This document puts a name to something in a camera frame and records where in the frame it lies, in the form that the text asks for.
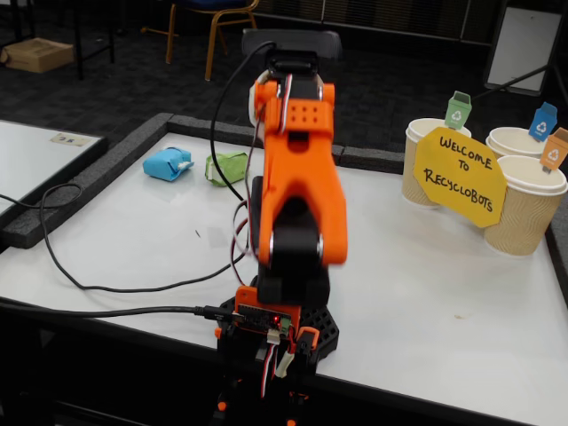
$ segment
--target paper cup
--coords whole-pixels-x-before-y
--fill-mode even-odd
[[[546,142],[529,136],[529,130],[518,127],[499,127],[489,133],[489,144],[508,155],[540,158]]]
[[[402,175],[402,194],[414,205],[426,209],[434,209],[438,207],[438,204],[428,199],[428,196],[414,177],[414,160],[416,158],[418,141],[438,127],[447,127],[444,124],[444,120],[438,118],[420,118],[410,122],[408,129],[406,129],[405,168]],[[468,138],[471,138],[471,132],[465,127],[462,127],[461,130],[458,131]]]
[[[505,150],[501,150],[501,149],[496,148],[493,145],[491,145],[491,141],[490,141],[489,137],[487,137],[485,139],[485,144],[487,146],[489,146],[489,149],[491,149],[493,151],[493,153],[495,154],[495,158],[497,160],[499,160],[501,157],[504,157],[505,155],[511,155],[511,153],[507,153],[507,152],[505,152]]]
[[[566,176],[560,170],[548,174],[538,159],[523,155],[504,156],[497,162],[507,179],[507,194],[501,221],[485,229],[485,241],[510,255],[530,255],[568,191]]]

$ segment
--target recycling symbol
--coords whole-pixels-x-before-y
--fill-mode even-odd
[[[548,159],[551,160],[552,162],[555,162],[556,160],[558,160],[559,155],[560,155],[560,153],[558,152],[558,150],[553,149],[552,151],[550,151],[548,153]]]

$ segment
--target carpet floor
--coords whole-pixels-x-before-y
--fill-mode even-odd
[[[61,26],[54,10],[38,9],[39,36],[62,43],[74,41],[71,16]],[[0,68],[0,119],[106,136],[111,146],[161,112],[210,119],[226,80],[242,61],[238,29],[226,34],[228,56],[217,49],[212,80],[205,82],[206,31],[177,38],[173,63],[167,65],[166,37],[141,34],[137,24],[130,25],[126,36],[116,38],[116,63],[110,64],[105,53],[89,60],[84,81],[77,79],[75,66],[42,75]],[[87,11],[83,51],[87,54],[103,45],[105,33],[103,17]],[[0,41],[11,38],[12,31],[0,21]],[[400,49],[393,48],[402,39],[406,42]],[[338,145],[403,152],[410,121],[443,117],[455,90],[471,95],[484,90],[488,48],[481,48],[479,54],[476,46],[475,58],[467,60],[468,49],[474,49],[471,46],[420,41],[417,43],[423,48],[407,49],[419,39],[374,34],[372,40],[374,51],[353,50],[351,42],[342,60],[321,64],[324,80],[336,85]],[[449,47],[440,53],[440,45]],[[258,61],[235,81],[220,121],[249,125],[249,86],[260,72]],[[547,91],[540,98],[501,92],[474,104],[466,124],[473,137],[483,141],[499,126],[527,128],[543,100],[562,107],[562,119],[565,107],[560,105],[554,79],[548,80]]]

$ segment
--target chair leg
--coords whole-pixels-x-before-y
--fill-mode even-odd
[[[213,69],[213,55],[215,53],[215,35],[217,34],[217,22],[219,14],[216,14],[211,21],[211,32],[209,34],[209,51],[207,52],[207,66],[205,67],[205,80],[211,79],[211,70]]]
[[[253,15],[252,12],[249,12],[248,15],[249,15],[248,17],[250,18],[250,25],[252,26],[252,28],[257,28],[255,15]]]
[[[174,35],[176,33],[176,4],[171,6],[170,29],[168,30],[168,49],[166,50],[166,63],[171,64],[171,57],[174,53]]]
[[[223,46],[223,52],[225,53],[225,56],[227,56],[227,44],[225,43],[225,38],[223,37],[223,33],[221,32],[221,27],[217,27],[217,34],[219,35],[221,46]]]

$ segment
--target white table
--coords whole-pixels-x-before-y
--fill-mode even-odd
[[[88,139],[83,146],[63,145],[51,139],[59,130],[0,121],[0,193],[25,199],[55,175],[91,150],[101,138],[64,132]],[[0,218],[12,204],[0,199]]]
[[[188,149],[196,161],[172,184],[142,171],[143,160],[165,146]],[[206,141],[168,134],[52,233],[60,262],[85,285],[117,288],[157,287],[227,264],[237,201],[205,180],[208,155]],[[262,157],[255,151],[253,174],[262,172]],[[401,176],[339,173],[350,246],[347,263],[330,270],[328,308],[340,338],[318,374],[510,420],[568,424],[568,311],[546,244],[523,260],[500,256],[451,211],[405,202]],[[242,182],[236,187],[244,193]],[[256,273],[250,258],[238,268],[245,281]],[[0,255],[0,296],[50,308],[216,305],[236,288],[227,271],[161,293],[86,293],[56,270],[43,242]],[[108,321],[217,344],[215,324],[194,316]]]

